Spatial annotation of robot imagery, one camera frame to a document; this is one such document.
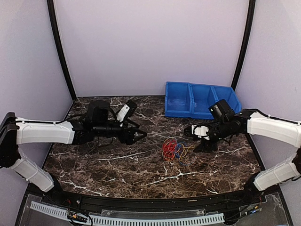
black beam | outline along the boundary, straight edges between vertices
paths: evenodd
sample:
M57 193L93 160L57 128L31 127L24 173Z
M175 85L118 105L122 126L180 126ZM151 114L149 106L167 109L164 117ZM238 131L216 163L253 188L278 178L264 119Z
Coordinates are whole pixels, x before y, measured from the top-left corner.
M70 74L68 71L65 55L63 52L63 46L61 43L60 34L59 34L58 26L57 26L57 21L56 21L56 16L55 16L55 7L54 7L53 0L47 0L47 5L48 5L49 17L50 17L50 22L51 22L51 27L52 27L52 33L53 33L53 37L55 39L57 54L60 59L61 67L63 70L63 74L65 77L71 98L73 101L75 101L77 97L75 94L75 90L74 90L74 87L72 84L72 80L71 80L71 77L70 77Z
M243 42L241 44L238 62L236 65L235 73L234 73L232 84L231 84L231 87L234 90L236 89L236 86L237 86L237 83L239 80L239 76L241 73L241 69L243 67L245 56L246 56L246 49L248 47L248 42L249 42L251 27L252 27L252 22L253 22L253 16L254 16L254 11L255 11L255 3L256 3L256 0L249 1L249 9L248 9L248 15L246 17L246 27L245 27Z

tangled cord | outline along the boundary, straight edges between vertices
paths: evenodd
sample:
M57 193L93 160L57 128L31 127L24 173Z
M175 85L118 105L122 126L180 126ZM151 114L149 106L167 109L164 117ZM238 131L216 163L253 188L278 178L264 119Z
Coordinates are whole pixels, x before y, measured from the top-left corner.
M176 138L170 137L167 138L162 145L162 156L165 161L178 159L181 165L188 166L193 162L185 163L185 158L187 158L188 151L195 147L195 145L187 146L185 142L178 143Z

white wall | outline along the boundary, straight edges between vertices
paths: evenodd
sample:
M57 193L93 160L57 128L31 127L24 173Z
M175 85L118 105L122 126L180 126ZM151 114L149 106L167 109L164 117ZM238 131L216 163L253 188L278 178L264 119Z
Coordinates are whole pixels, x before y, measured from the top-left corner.
M47 1L0 1L0 121L19 117L61 120L71 105L57 56ZM42 165L49 144L23 145ZM0 169L0 225L13 226L27 183Z
M244 108L301 120L301 4L299 0L257 0L254 21L237 95ZM296 149L254 136L265 166ZM301 181L281 186L293 218L301 225Z
M77 95L163 95L166 81L230 86L248 2L56 0Z

marble tabletop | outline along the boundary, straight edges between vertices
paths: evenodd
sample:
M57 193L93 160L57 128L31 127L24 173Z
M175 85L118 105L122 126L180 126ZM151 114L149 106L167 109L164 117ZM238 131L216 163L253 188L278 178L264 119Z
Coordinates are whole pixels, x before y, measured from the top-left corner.
M162 144L168 137L189 145L199 141L183 137L183 130L201 120L164 116L164 97L82 97L69 115L85 113L94 100L108 101L117 111L128 100L138 104L131 119L148 132L143 140L109 146L108 138L84 145L54 144L44 169L57 176L63 189L79 194L117 198L184 198L221 194L243 189L247 179L260 170L244 135L234 136L229 146L221 141L218 151L190 151L186 163L163 161Z

black vertical post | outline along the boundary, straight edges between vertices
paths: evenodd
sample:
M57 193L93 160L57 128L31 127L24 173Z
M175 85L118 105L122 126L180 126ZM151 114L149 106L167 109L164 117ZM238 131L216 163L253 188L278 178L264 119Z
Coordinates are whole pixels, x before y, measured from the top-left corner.
M71 77L70 77L70 74L68 71L65 55L63 52L63 47L62 47L60 34L59 34L57 21L56 21L56 16L55 16L55 7L54 7L53 0L47 0L47 5L48 5L49 17L50 17L50 22L51 22L51 27L52 27L52 33L53 33L53 37L55 39L57 54L60 59L61 67L63 70L63 74L65 77L71 98L73 101L75 101L77 97L75 94L75 90L74 90L74 87L72 84L72 80L71 80Z
M241 69L243 67L245 56L246 56L246 49L248 47L248 42L249 42L251 27L252 27L252 22L253 22L253 16L254 16L254 11L255 11L255 3L256 3L256 0L249 1L249 9L248 9L248 15L246 18L246 27L245 27L243 42L241 44L238 62L236 65L235 73L234 73L232 84L231 84L231 87L234 90L236 89L236 86L237 86L237 83L239 80L239 76L241 73Z

